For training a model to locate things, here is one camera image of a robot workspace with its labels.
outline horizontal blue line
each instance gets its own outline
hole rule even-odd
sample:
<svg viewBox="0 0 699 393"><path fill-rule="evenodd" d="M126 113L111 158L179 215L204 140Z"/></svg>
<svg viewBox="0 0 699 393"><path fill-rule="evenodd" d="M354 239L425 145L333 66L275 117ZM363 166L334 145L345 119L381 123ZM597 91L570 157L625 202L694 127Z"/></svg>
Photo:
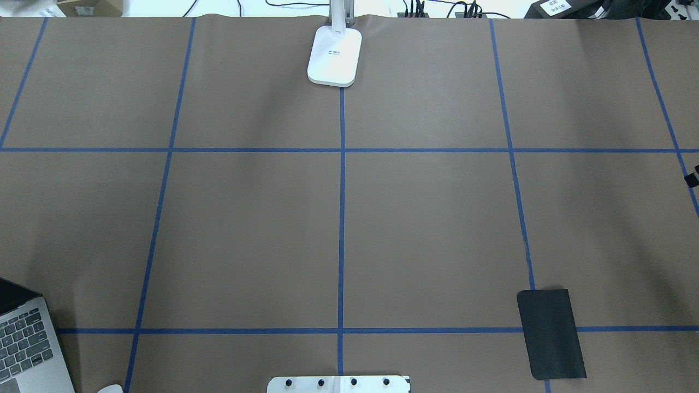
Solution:
<svg viewBox="0 0 699 393"><path fill-rule="evenodd" d="M64 328L56 329L58 334L134 334L135 329L92 329L92 328Z"/></svg>
<svg viewBox="0 0 699 393"><path fill-rule="evenodd" d="M340 148L0 148L0 152L339 153ZM514 148L515 153L699 153L699 149ZM347 148L347 153L507 153L507 148Z"/></svg>
<svg viewBox="0 0 699 393"><path fill-rule="evenodd" d="M699 331L699 326L580 326L580 333L632 331ZM58 334L134 334L136 329L63 328ZM140 329L140 334L337 334L329 328ZM345 327L344 334L488 334L522 333L521 327Z"/></svg>
<svg viewBox="0 0 699 393"><path fill-rule="evenodd" d="M345 334L521 333L521 327L345 327Z"/></svg>
<svg viewBox="0 0 699 393"><path fill-rule="evenodd" d="M699 326L581 326L581 333L602 331L699 331Z"/></svg>
<svg viewBox="0 0 699 393"><path fill-rule="evenodd" d="M140 334L337 334L329 328L272 328L272 329L141 329Z"/></svg>

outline white mouse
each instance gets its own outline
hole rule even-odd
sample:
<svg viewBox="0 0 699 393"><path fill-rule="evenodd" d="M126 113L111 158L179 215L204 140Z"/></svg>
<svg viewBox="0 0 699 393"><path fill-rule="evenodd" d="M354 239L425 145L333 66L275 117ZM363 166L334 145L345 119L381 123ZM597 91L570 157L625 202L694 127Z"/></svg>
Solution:
<svg viewBox="0 0 699 393"><path fill-rule="evenodd" d="M124 393L122 387L119 385L110 385L103 389L100 389L97 393Z"/></svg>

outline laptop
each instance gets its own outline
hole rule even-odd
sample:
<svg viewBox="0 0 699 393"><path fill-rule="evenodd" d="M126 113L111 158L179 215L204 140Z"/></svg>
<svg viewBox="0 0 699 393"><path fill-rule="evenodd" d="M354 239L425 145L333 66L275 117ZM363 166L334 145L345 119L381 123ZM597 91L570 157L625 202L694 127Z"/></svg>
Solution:
<svg viewBox="0 0 699 393"><path fill-rule="evenodd" d="M41 294L0 278L0 393L75 393Z"/></svg>

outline white stand base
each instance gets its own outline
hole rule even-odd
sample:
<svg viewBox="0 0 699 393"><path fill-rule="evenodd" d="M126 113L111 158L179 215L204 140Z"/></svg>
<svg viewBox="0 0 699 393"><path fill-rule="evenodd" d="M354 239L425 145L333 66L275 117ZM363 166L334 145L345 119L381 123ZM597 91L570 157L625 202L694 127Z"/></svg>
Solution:
<svg viewBox="0 0 699 393"><path fill-rule="evenodd" d="M409 381L407 376L276 377L267 393L410 393Z"/></svg>
<svg viewBox="0 0 699 393"><path fill-rule="evenodd" d="M352 85L360 48L359 30L347 29L343 36L334 31L332 26L320 27L315 32L313 49L310 51L308 79L319 85Z"/></svg>

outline label on cardboard box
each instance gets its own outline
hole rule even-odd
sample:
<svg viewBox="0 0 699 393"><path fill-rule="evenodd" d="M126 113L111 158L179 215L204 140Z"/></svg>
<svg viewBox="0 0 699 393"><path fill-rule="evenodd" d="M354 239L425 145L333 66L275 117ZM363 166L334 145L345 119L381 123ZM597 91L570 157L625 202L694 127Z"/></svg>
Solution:
<svg viewBox="0 0 699 393"><path fill-rule="evenodd" d="M92 16L94 14L94 7L75 7L75 11L79 16Z"/></svg>
<svg viewBox="0 0 699 393"><path fill-rule="evenodd" d="M549 16L562 13L565 10L572 8L566 0L549 0L541 3L541 8L546 11Z"/></svg>

